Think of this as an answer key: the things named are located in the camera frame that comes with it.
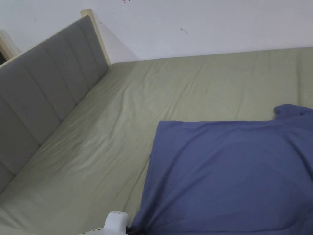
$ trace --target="white plastic object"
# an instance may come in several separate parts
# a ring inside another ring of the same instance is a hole
[[[81,235],[125,235],[128,217],[125,212],[112,211],[108,214],[103,228],[96,228]]]

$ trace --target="headboard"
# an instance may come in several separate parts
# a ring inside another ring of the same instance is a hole
[[[0,67],[0,192],[107,69],[89,16]]]

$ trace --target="sheet wrinkle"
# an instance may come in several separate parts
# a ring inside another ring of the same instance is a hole
[[[145,164],[144,164],[144,167],[141,169],[140,174],[139,174],[139,176],[138,176],[138,178],[137,178],[135,184],[134,184],[133,187],[131,188],[131,191],[130,191],[130,193],[129,193],[128,197],[127,197],[127,200],[126,200],[126,202],[125,202],[125,204],[124,204],[124,206],[123,206],[123,211],[125,211],[126,206],[128,205],[130,196],[132,195],[132,192],[134,191],[135,187],[137,186],[140,177],[141,177],[142,174],[144,173],[144,171],[145,171],[145,169],[146,169],[146,165],[149,163],[149,160],[150,160],[150,158],[147,158],[147,159],[146,159]]]
[[[252,71],[251,71],[251,76],[250,76],[250,81],[252,80],[253,78],[253,74],[254,74],[254,70],[255,70],[255,67],[256,67],[256,64],[257,64],[257,59],[258,59],[258,55],[259,55],[259,52],[256,52],[256,56],[255,56],[255,59],[254,59],[254,64],[253,64],[253,67],[252,67]],[[247,86],[247,83],[248,83],[248,79],[246,79],[246,81],[244,82],[244,88],[243,88],[243,91],[242,91],[242,96],[241,96],[241,100],[240,100],[240,105],[239,105],[239,108],[236,112],[236,116],[235,116],[235,120],[238,119],[238,115],[240,113],[240,110],[242,108],[242,104],[244,102],[244,93],[246,91],[246,86]]]
[[[298,105],[302,105],[302,96],[301,96],[301,51],[298,52],[297,54],[297,59],[296,59],[296,77],[298,79]]]

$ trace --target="wooden bed frame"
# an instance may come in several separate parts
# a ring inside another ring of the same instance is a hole
[[[100,42],[100,46],[102,48],[103,54],[105,56],[106,62],[108,64],[108,66],[110,66],[111,62],[110,62],[108,53],[107,53],[107,51],[105,49],[105,46],[104,46],[104,43],[103,43],[103,40],[102,40],[102,37],[101,37],[101,33],[100,33],[99,28],[97,26],[96,18],[95,18],[95,15],[94,15],[92,9],[85,9],[85,10],[82,10],[80,13],[81,13],[82,17],[85,17],[85,16],[89,16],[90,17],[90,19],[92,21],[92,25],[93,25],[93,27],[95,29],[96,34],[97,34],[98,40]],[[0,52],[2,53],[2,55],[4,56],[4,58],[7,61],[13,59],[16,56],[19,56],[19,55],[16,55],[12,50],[10,50],[10,46],[8,45],[8,42],[6,42],[6,40],[3,37],[1,37],[1,34],[0,34]]]
[[[97,34],[97,37],[98,37],[98,40],[100,42],[100,46],[102,48],[102,51],[103,51],[103,54],[105,56],[105,60],[108,64],[108,66],[111,65],[111,62],[110,62],[110,59],[109,59],[109,56],[108,56],[108,53],[106,52],[106,49],[105,49],[105,46],[104,46],[104,43],[103,43],[103,40],[102,40],[102,37],[101,37],[101,34],[100,34],[100,31],[99,31],[99,28],[97,26],[97,22],[96,22],[96,19],[95,19],[95,16],[93,14],[93,11],[92,9],[85,9],[85,10],[82,10],[81,12],[81,16],[84,17],[84,16],[89,16],[91,18],[91,21],[92,21],[92,25],[96,31],[96,34]]]

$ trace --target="wooden headboard post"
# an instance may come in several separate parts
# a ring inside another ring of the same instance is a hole
[[[110,59],[109,59],[109,56],[108,56],[108,53],[106,52],[106,49],[105,49],[105,46],[104,46],[104,43],[103,43],[103,40],[102,40],[102,37],[101,37],[101,34],[100,34],[100,31],[99,31],[99,28],[97,26],[97,22],[96,22],[96,19],[95,19],[95,16],[92,12],[92,9],[85,9],[85,10],[82,10],[81,12],[81,16],[84,17],[84,16],[89,16],[91,18],[91,22],[93,24],[93,27],[96,31],[96,34],[97,34],[97,37],[98,37],[98,40],[100,42],[100,46],[102,48],[102,51],[103,51],[103,54],[105,56],[105,59],[106,59],[106,62],[108,64],[108,66],[111,65],[111,62],[110,62]]]

